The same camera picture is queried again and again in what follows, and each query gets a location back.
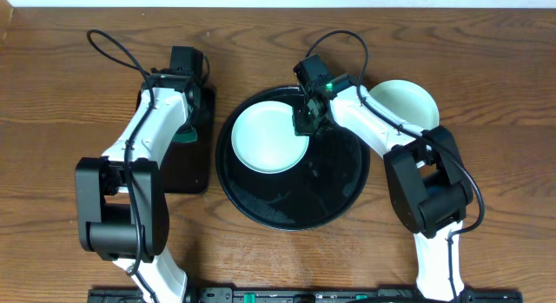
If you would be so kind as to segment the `light green plate with stain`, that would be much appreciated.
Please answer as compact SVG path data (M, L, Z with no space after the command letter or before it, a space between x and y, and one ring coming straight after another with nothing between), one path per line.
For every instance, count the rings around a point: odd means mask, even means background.
M295 134L293 107L263 101L243 110L234 122L231 142L236 157L251 170L278 174L295 166L306 154L308 136Z

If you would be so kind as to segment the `green sponge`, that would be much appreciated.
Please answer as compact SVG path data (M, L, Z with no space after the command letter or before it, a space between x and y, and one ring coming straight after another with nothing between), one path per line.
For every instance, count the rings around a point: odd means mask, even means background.
M194 126L187 126L184 128L179 128L174 136L172 137L172 142L175 143L195 143L198 139L198 134Z

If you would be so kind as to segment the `yellow plate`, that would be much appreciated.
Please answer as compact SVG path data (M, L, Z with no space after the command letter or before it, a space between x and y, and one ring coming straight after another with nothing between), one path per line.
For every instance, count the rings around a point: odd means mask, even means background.
M433 129L440 125L440 112L435 103L428 105L427 111L427 129Z

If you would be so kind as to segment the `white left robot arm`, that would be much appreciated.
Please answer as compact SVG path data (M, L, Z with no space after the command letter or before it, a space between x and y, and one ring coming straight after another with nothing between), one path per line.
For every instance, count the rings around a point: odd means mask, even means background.
M146 302L182 302L187 274L166 244L169 210L161 165L175 134L201 107L202 74L152 71L118 140L76 165L78 236L84 250L121 269Z

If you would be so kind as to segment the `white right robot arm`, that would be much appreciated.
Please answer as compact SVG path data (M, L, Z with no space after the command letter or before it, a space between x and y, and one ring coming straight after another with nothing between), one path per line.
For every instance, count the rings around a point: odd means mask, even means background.
M414 236L421 297L458 301L465 288L459 237L476 228L463 224L467 206L484 200L453 134L440 125L435 100L406 80L367 89L349 74L296 77L305 96L295 115L296 134L344 128L381 157L394 212Z

